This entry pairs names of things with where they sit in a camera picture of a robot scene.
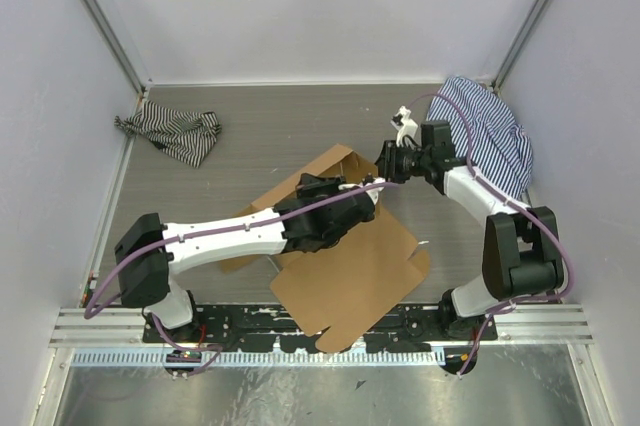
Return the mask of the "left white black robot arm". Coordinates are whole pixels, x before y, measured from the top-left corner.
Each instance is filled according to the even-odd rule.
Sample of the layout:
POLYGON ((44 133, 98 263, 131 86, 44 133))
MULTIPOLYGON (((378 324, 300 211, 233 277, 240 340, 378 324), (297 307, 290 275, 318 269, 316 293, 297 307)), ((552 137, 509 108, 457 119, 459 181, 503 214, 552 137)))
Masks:
POLYGON ((227 220, 164 223, 140 216, 115 247, 119 299, 154 316, 181 343, 201 329, 190 293, 176 276, 199 266, 248 256, 316 253, 374 219, 382 178, 352 184, 342 176, 304 173, 291 198, 227 220))

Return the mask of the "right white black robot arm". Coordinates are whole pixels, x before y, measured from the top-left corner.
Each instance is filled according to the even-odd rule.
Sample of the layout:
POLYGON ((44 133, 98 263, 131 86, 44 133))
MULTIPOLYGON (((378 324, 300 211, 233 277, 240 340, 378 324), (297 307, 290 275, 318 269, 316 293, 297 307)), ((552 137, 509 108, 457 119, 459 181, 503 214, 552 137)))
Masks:
POLYGON ((530 208, 506 195, 463 156, 458 156, 451 127, 443 120, 417 124, 396 114, 396 138, 383 143, 376 160, 384 179, 403 184, 422 177, 438 192, 464 207, 484 232, 481 273, 443 293, 437 324, 451 340, 471 333, 481 315, 501 303, 561 287, 563 259, 555 241, 554 213, 530 208))

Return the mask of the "brown cardboard box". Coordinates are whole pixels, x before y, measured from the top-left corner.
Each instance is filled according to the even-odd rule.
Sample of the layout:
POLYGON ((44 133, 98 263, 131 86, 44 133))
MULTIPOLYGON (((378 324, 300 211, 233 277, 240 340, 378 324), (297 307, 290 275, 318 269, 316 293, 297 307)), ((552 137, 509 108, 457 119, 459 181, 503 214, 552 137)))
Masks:
POLYGON ((320 351, 350 347, 370 326, 419 286, 430 257, 385 207, 351 229, 334 247, 276 256, 280 271, 270 288, 308 336, 323 328, 320 351))

